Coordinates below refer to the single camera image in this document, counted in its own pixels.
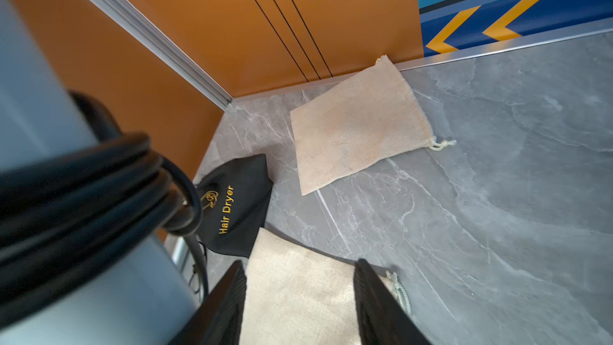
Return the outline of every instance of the black coiled cord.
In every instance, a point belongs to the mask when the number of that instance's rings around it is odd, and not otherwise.
[[[101,103],[72,96],[101,143],[0,174],[0,328],[93,279],[160,226],[185,237],[208,294],[192,182],[146,134],[122,134]]]

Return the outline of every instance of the marble veining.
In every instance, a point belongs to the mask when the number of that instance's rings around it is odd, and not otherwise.
[[[403,72],[457,145],[307,196],[289,111],[329,88],[235,102],[199,172],[265,153],[267,227],[396,271],[433,344],[613,344],[611,67],[602,34]]]

